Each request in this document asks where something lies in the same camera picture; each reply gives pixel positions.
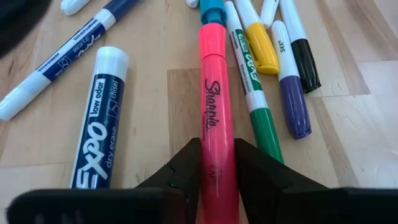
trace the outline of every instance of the wooden table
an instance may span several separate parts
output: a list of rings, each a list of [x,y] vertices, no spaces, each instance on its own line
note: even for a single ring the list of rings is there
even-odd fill
[[[53,1],[0,61],[4,96],[108,1],[75,16]],[[287,131],[276,77],[261,76],[286,164],[329,187],[398,187],[398,17],[395,0],[297,0],[323,86],[306,98],[313,133]],[[262,1],[253,1],[260,9]],[[199,136],[199,10],[143,0],[14,119],[0,123],[0,211],[30,189],[68,187],[96,50],[131,58],[112,188],[134,187]],[[234,135],[254,144],[228,43]]]

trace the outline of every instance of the marker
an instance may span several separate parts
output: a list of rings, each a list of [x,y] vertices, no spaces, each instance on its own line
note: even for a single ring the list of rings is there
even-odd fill
[[[275,50],[250,0],[235,0],[235,6],[241,17],[249,45],[252,48],[257,72],[277,75],[279,65]]]
[[[129,56],[116,47],[98,49],[81,124],[72,189],[107,189],[118,138]]]
[[[266,29],[270,28],[274,22],[279,0],[264,0],[262,3],[260,20]]]
[[[0,119],[10,120],[24,109],[113,24],[120,20],[136,2],[137,0],[113,0],[108,3],[68,42],[8,93],[0,103]]]
[[[187,5],[189,7],[191,7],[192,9],[198,7],[199,5],[199,0],[185,0],[185,2],[187,3]]]
[[[246,103],[248,104],[257,146],[264,153],[284,163],[271,111],[268,108],[266,97],[264,96],[256,68],[254,67],[253,58],[244,37],[238,13],[231,1],[225,2],[225,9],[228,18],[226,26],[229,31],[236,60],[238,61],[239,70],[241,71],[243,91],[246,96]]]
[[[61,11],[67,16],[76,14],[91,0],[63,0],[61,3]]]
[[[206,224],[238,224],[239,194],[225,60],[226,12],[222,0],[201,0],[200,9],[205,21],[199,31],[203,220]]]
[[[275,21],[272,25],[272,40],[279,58],[278,79],[286,124],[294,139],[302,139],[312,132],[310,117],[289,36],[282,21]]]
[[[301,77],[304,92],[310,93],[321,87],[317,66],[312,56],[307,34],[297,12],[294,0],[280,0],[280,11],[286,24],[290,44]]]

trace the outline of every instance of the pink highlighter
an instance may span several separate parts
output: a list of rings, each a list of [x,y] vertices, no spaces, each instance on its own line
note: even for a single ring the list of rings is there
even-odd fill
[[[206,224],[239,221],[225,39],[226,29],[219,23],[210,22],[200,29],[201,199]]]

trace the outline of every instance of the green expo marker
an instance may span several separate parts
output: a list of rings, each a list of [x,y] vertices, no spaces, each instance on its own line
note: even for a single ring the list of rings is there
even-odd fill
[[[271,111],[268,108],[238,13],[231,1],[225,2],[224,5],[227,12],[226,25],[236,60],[238,61],[239,70],[241,71],[244,94],[257,146],[274,159],[284,163]]]

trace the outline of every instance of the yellow marker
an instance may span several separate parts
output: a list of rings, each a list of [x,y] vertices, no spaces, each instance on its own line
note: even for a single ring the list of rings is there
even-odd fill
[[[235,5],[253,52],[257,72],[277,75],[279,73],[278,58],[256,10],[250,0],[235,0]]]

